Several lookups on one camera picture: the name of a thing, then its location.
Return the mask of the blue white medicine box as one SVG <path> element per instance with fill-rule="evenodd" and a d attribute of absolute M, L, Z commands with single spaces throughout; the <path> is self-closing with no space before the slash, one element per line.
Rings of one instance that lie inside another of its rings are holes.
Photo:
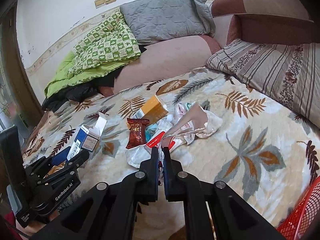
<path fill-rule="evenodd" d="M 87 150 L 89 153 L 92 153 L 100 140 L 106 124 L 107 115 L 99 112 L 94 126 L 81 125 L 66 159 L 70 161 L 81 150 Z"/>

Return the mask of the white plastic wipes packet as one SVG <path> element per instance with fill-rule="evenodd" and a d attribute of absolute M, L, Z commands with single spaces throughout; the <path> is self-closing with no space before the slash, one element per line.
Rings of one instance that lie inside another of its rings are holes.
<path fill-rule="evenodd" d="M 141 162 L 151 158 L 151 148 L 145 145 L 139 145 L 125 152 L 127 163 L 135 168 L 139 168 Z"/>

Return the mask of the red foil snack packet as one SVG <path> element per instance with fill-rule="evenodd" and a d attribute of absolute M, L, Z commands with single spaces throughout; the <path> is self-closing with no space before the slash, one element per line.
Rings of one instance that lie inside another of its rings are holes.
<path fill-rule="evenodd" d="M 127 118 L 127 124 L 130 126 L 129 141 L 126 146 L 127 149 L 146 144 L 145 130 L 149 123 L 148 119 Z"/>

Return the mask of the orange medicine box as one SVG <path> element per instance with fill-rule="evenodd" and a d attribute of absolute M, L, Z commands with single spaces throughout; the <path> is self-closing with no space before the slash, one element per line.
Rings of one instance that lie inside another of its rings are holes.
<path fill-rule="evenodd" d="M 151 125 L 161 120 L 168 113 L 167 106 L 156 95 L 153 95 L 131 116 L 131 119 L 148 119 Z"/>

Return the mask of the red white wrapper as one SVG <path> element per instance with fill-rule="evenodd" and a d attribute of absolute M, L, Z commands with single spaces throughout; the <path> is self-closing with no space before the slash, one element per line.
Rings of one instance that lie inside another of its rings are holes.
<path fill-rule="evenodd" d="M 153 135 L 153 137 L 144 145 L 144 149 L 149 153 L 151 153 L 153 147 L 159 148 L 161 144 L 161 139 L 163 138 L 164 135 L 165 135 L 164 131 L 156 132 Z M 169 150 L 173 151 L 176 147 L 177 147 L 177 143 L 172 139 L 170 141 L 168 148 Z"/>

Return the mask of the white pink tissue bag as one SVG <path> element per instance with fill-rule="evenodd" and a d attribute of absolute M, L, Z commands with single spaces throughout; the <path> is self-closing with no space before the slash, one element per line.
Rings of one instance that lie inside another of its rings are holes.
<path fill-rule="evenodd" d="M 168 147 L 176 137 L 196 135 L 204 139 L 222 126 L 223 120 L 211 111 L 204 110 L 196 101 L 178 122 L 170 128 L 161 139 L 161 146 Z"/>

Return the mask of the teal cartoon wipes pouch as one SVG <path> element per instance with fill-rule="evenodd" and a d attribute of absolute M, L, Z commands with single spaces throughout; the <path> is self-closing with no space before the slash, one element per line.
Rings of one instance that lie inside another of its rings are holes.
<path fill-rule="evenodd" d="M 154 123 L 146 127 L 145 129 L 145 139 L 148 142 L 156 133 L 158 124 Z"/>

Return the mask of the red plastic mesh basket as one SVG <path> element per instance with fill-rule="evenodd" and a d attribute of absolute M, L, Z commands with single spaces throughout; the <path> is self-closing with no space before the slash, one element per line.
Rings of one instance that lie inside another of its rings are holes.
<path fill-rule="evenodd" d="M 288 215 L 280 223 L 277 230 L 286 239 L 302 239 L 319 211 L 319 177 L 308 188 L 306 194 Z"/>

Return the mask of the black garment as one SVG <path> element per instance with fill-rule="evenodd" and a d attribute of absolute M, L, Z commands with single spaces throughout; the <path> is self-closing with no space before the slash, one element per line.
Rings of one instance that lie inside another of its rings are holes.
<path fill-rule="evenodd" d="M 86 83 L 61 89 L 44 100 L 42 110 L 56 112 L 67 101 L 83 102 L 85 99 L 98 93 L 104 96 L 112 95 L 115 79 L 119 76 L 122 69 L 123 67 L 120 67 L 106 76 L 97 77 Z"/>

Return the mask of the leaf pattern bed blanket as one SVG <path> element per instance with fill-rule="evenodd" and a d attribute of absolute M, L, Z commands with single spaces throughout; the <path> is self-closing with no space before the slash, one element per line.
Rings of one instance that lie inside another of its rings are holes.
<path fill-rule="evenodd" d="M 70 146 L 82 125 L 95 124 L 98 114 L 104 113 L 103 135 L 78 170 L 81 183 L 67 204 L 98 182 L 122 181 L 135 172 L 126 160 L 126 120 L 153 95 L 170 114 L 178 104 L 198 102 L 222 119 L 216 133 L 178 146 L 171 157 L 199 180 L 225 181 L 273 226 L 287 217 L 319 176 L 319 129 L 237 79 L 208 68 L 135 86 L 109 98 L 96 95 L 82 103 L 69 101 L 56 112 L 46 112 L 23 150 L 24 164 Z"/>

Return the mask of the green checkered quilt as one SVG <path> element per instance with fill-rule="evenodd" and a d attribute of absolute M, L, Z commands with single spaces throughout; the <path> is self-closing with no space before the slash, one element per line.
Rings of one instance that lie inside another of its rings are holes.
<path fill-rule="evenodd" d="M 141 56 L 138 42 L 119 9 L 86 34 L 65 56 L 44 89 L 60 90 L 104 77 Z"/>

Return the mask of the pink quilted bolster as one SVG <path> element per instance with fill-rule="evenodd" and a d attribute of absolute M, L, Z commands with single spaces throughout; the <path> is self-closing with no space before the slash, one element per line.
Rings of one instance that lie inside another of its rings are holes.
<path fill-rule="evenodd" d="M 120 69 L 113 86 L 99 85 L 98 92 L 108 97 L 137 85 L 182 75 L 204 67 L 218 50 L 216 40 L 206 35 L 174 38 L 146 46 L 139 59 Z"/>

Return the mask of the striped floral pillow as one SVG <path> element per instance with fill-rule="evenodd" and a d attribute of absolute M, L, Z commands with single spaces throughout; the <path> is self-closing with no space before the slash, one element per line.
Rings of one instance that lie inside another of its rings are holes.
<path fill-rule="evenodd" d="M 258 44 L 236 39 L 207 67 L 235 76 L 319 126 L 319 44 Z"/>

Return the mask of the grey quilted pillow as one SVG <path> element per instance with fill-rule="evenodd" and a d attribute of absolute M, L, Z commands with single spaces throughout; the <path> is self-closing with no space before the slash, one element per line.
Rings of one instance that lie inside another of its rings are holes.
<path fill-rule="evenodd" d="M 136 0 L 120 6 L 137 42 L 151 45 L 173 38 L 215 34 L 207 0 Z"/>

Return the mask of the brown patchwork headboard cushion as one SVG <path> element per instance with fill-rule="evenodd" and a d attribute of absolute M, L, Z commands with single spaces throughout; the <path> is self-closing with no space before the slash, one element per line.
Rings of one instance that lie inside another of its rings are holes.
<path fill-rule="evenodd" d="M 220 47 L 237 38 L 284 45 L 319 42 L 319 25 L 300 0 L 214 0 L 210 9 Z"/>

